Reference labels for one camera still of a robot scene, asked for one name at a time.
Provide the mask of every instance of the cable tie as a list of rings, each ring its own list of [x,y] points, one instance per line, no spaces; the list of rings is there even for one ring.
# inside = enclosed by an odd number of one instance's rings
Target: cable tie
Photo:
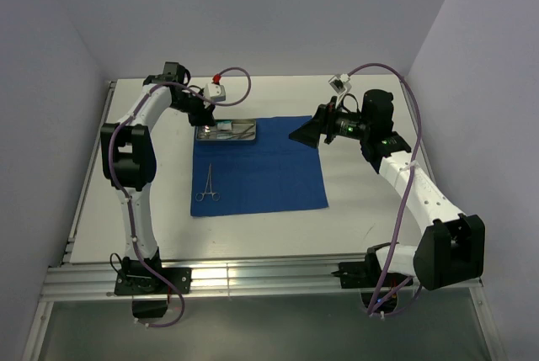
[[[398,169],[398,172],[406,172],[408,169],[410,169],[411,167],[416,167],[416,166],[419,166],[419,163],[418,161],[411,161],[408,165],[406,165],[405,167],[401,167],[400,169]]]

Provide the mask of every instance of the gray wall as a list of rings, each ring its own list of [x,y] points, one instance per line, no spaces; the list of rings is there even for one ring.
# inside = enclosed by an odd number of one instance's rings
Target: gray wall
[[[0,347],[19,359],[59,258],[104,80],[57,0],[0,0]]]
[[[539,353],[539,0],[446,0],[409,74],[447,195],[487,226],[510,359]]]
[[[110,77],[144,77],[165,60],[196,75],[407,72],[444,0],[60,1]]]

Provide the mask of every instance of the white cable clip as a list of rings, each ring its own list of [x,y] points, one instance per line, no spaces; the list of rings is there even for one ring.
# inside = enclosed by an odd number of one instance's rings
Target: white cable clip
[[[347,73],[332,76],[328,83],[337,94],[348,93],[352,88],[352,85],[350,85],[350,77]]]
[[[400,169],[398,169],[398,172],[406,172],[408,169],[410,169],[411,167],[416,167],[416,166],[419,166],[419,163],[418,161],[411,161],[408,165],[406,165],[405,167],[401,167]]]

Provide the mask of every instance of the white table surface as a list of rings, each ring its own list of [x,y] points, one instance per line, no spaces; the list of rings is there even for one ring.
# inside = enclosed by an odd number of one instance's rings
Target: white table surface
[[[253,89],[242,104],[216,108],[216,118],[260,118],[313,115],[327,103],[333,89],[330,76],[253,77]],[[209,78],[194,78],[203,86]],[[227,101],[241,97],[246,80],[225,77]],[[141,93],[142,79],[119,80],[107,121],[124,115]],[[372,88],[392,92],[394,130],[408,143],[415,131],[398,80],[393,75],[352,77],[352,93],[361,103]],[[365,252],[389,242],[400,197],[365,161],[358,141],[338,137],[320,143],[323,181],[329,208],[270,214],[193,218],[189,214],[193,132],[187,115],[168,109],[152,131],[157,176],[152,184],[152,223],[161,257],[166,260],[241,257],[308,256]],[[124,253],[120,204],[103,176],[100,151],[81,209],[72,263],[105,263],[112,252]],[[424,157],[419,153],[423,168]],[[399,241],[417,244],[419,228],[406,211]]]

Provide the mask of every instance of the black mounting plate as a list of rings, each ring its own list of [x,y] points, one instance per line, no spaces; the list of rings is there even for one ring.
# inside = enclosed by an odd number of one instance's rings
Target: black mounting plate
[[[367,272],[365,262],[344,262],[339,263],[339,271],[332,273],[340,279],[340,288],[375,288],[376,279]],[[388,273],[382,287],[391,287],[401,284],[406,279],[405,275],[399,273]]]
[[[181,268],[162,268],[159,273],[178,288],[181,294],[188,294],[191,288],[191,269],[187,267]],[[159,287],[152,292],[147,289],[142,289],[133,282],[129,277],[127,280],[121,277],[116,277],[115,295],[116,296],[133,296],[133,295],[166,295],[168,294],[168,286],[160,284]]]

